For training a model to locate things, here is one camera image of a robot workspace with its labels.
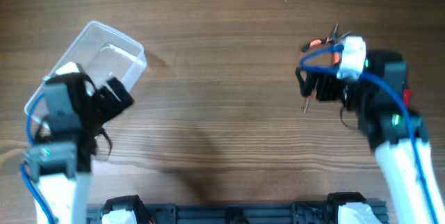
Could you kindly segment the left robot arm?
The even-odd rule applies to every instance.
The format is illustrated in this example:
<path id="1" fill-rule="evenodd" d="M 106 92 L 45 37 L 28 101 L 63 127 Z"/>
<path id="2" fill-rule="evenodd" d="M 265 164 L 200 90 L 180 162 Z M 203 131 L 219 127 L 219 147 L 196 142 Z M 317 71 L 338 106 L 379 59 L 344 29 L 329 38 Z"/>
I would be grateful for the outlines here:
<path id="1" fill-rule="evenodd" d="M 97 137 L 109 139 L 104 125 L 130 107 L 134 100 L 115 77 L 98 88 L 83 72 L 45 81 L 39 97 L 48 113 L 30 135 L 20 172 L 34 197 L 39 223 L 85 223 Z"/>

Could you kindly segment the clear plastic container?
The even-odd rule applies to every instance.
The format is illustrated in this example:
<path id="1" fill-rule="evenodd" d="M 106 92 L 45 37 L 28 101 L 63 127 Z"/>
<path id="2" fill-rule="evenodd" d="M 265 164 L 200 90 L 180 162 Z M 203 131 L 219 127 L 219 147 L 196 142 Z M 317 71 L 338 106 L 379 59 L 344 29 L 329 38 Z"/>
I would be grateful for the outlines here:
<path id="1" fill-rule="evenodd" d="M 145 49 L 139 42 L 101 22 L 91 21 L 80 32 L 51 71 L 46 81 L 66 63 L 81 64 L 97 88 L 116 77 L 129 92 L 147 67 Z"/>

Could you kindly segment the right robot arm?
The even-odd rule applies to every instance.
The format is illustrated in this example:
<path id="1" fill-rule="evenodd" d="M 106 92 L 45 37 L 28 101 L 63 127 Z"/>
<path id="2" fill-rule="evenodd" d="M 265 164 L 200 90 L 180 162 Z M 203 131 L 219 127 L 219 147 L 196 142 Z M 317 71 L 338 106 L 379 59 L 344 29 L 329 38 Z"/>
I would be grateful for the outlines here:
<path id="1" fill-rule="evenodd" d="M 302 96 L 339 101 L 355 113 L 399 223 L 444 222 L 430 138 L 420 113 L 410 108 L 401 54 L 377 49 L 348 55 L 345 47 L 328 47 L 303 57 L 296 77 Z"/>

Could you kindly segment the black red screwdriver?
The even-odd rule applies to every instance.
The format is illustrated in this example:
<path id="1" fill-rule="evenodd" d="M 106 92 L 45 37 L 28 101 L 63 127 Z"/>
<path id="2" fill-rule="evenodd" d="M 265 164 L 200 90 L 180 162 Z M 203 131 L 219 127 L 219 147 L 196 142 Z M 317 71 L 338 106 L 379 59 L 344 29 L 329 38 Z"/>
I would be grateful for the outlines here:
<path id="1" fill-rule="evenodd" d="M 303 113 L 308 112 L 309 104 L 312 99 L 312 96 L 314 95 L 314 91 L 316 89 L 317 82 L 318 82 L 318 79 L 312 77 L 311 79 L 308 79 L 305 84 L 305 103 L 304 103 L 303 110 L 302 110 Z"/>

